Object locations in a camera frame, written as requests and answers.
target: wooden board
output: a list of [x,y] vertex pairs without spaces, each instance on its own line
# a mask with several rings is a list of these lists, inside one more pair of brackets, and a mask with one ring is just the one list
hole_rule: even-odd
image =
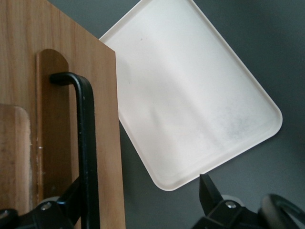
[[45,49],[36,66],[38,194],[45,199],[62,195],[72,181],[69,87],[49,80],[69,65],[59,52]]
[[30,120],[21,107],[0,104],[0,206],[30,209]]
[[[46,0],[0,1],[0,103],[24,108],[30,117],[31,207],[38,202],[36,55],[60,52],[69,71],[86,77],[95,99],[101,228],[125,228],[115,53]],[[70,92],[72,168],[77,169],[74,92]]]

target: black plastic part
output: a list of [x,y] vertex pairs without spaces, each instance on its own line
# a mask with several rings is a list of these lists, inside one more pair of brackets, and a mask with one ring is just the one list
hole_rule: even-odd
[[264,197],[261,217],[266,221],[270,229],[299,229],[297,224],[288,215],[295,217],[301,224],[305,225],[305,212],[285,198],[270,194]]
[[99,229],[100,211],[93,91],[86,78],[69,72],[52,74],[50,82],[57,85],[73,84],[75,87],[78,119],[81,227],[82,229]]
[[18,224],[18,212],[15,209],[0,210],[0,228],[13,228]]
[[81,216],[80,196],[80,181],[79,178],[77,178],[56,201],[64,216],[69,218],[73,225],[76,224],[77,220]]
[[200,175],[199,199],[206,216],[223,200],[217,187],[207,174]]
[[33,217],[37,229],[73,229],[73,224],[62,214],[55,201],[39,204],[34,210]]

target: wooden cutout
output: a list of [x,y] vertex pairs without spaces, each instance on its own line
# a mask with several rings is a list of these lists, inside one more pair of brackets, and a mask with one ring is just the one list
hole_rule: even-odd
[[37,152],[39,200],[61,196],[72,183],[69,87],[51,84],[69,65],[57,51],[37,54]]
[[0,104],[0,208],[30,210],[30,119],[21,107]]

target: tray rim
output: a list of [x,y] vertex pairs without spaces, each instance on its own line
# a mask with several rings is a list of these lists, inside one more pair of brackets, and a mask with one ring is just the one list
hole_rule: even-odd
[[[152,1],[154,1],[154,0],[140,0],[119,21],[117,21],[104,35],[102,35],[99,38],[99,40],[104,42],[104,43],[106,43],[107,40],[110,39],[111,36],[113,36],[117,32],[117,30],[120,28],[121,25],[124,25],[129,19],[131,19],[134,15],[136,15],[139,10],[144,8],[147,4],[149,4]],[[185,0],[185,1],[189,2],[189,4],[193,7],[193,9],[196,11],[196,13],[199,14],[200,17],[202,17],[202,19],[209,26],[209,28],[213,31],[213,33],[217,36],[217,38],[220,40],[220,42],[223,44],[223,46],[225,46],[225,48],[232,55],[232,57],[236,60],[236,62],[243,68],[243,70],[247,74],[249,80],[251,80],[253,82],[253,84],[256,85],[256,88],[257,88],[257,90],[259,90],[259,93],[264,97],[264,99],[266,101],[268,101],[268,103],[270,104],[270,106],[274,110],[274,113],[276,114],[277,121],[278,121],[276,127],[273,129],[271,134],[269,134],[266,137],[262,138],[260,141],[256,141],[255,144],[251,144],[247,148],[244,148],[243,151],[237,152],[236,154],[234,154],[234,155],[232,155],[230,157],[226,157],[225,161],[221,161],[219,163],[215,163],[214,166],[212,166],[212,167],[210,167],[210,169],[208,169],[208,171],[203,172],[203,173],[206,173],[206,172],[209,172],[209,171],[215,169],[216,167],[226,163],[227,161],[233,159],[234,157],[236,157],[236,156],[246,152],[247,150],[255,147],[256,145],[262,143],[263,141],[273,137],[275,134],[277,134],[278,131],[281,129],[282,124],[283,124],[283,115],[282,115],[281,110],[279,109],[279,107],[276,105],[276,103],[272,100],[272,98],[265,91],[265,89],[260,85],[258,80],[254,77],[254,75],[246,67],[246,65],[243,63],[243,61],[237,56],[237,54],[234,52],[234,50],[231,48],[231,46],[226,42],[226,40],[222,37],[222,35],[218,32],[218,30],[213,26],[213,24],[206,17],[206,15],[197,6],[197,4],[194,2],[194,0]],[[123,128],[125,129],[128,137],[129,137],[130,141],[132,142],[135,150],[137,151],[137,154],[139,155],[141,161],[143,162],[147,172],[149,173],[151,179],[153,180],[154,184],[158,188],[160,188],[160,189],[162,189],[164,191],[173,191],[173,190],[176,190],[176,189],[182,187],[183,185],[185,185],[185,184],[187,184],[187,183],[191,182],[192,180],[194,180],[194,179],[199,177],[200,174],[198,174],[197,176],[195,176],[193,178],[187,179],[184,182],[181,182],[179,185],[177,185],[177,186],[175,186],[173,188],[165,187],[154,176],[153,169],[150,168],[149,163],[147,163],[147,159],[145,158],[145,156],[142,153],[139,153],[139,152],[141,152],[141,150],[140,150],[139,146],[137,145],[137,141],[133,138],[132,130],[130,130],[130,128],[128,127],[128,124],[124,121],[124,115],[121,113],[120,108],[119,108],[119,119],[120,119],[121,124],[122,124]]]

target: black clamp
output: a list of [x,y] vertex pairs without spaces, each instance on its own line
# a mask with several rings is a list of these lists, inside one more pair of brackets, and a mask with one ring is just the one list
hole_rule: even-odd
[[193,229],[299,229],[292,217],[305,225],[305,213],[278,195],[267,195],[258,213],[224,200],[208,175],[200,175],[199,198],[205,216]]

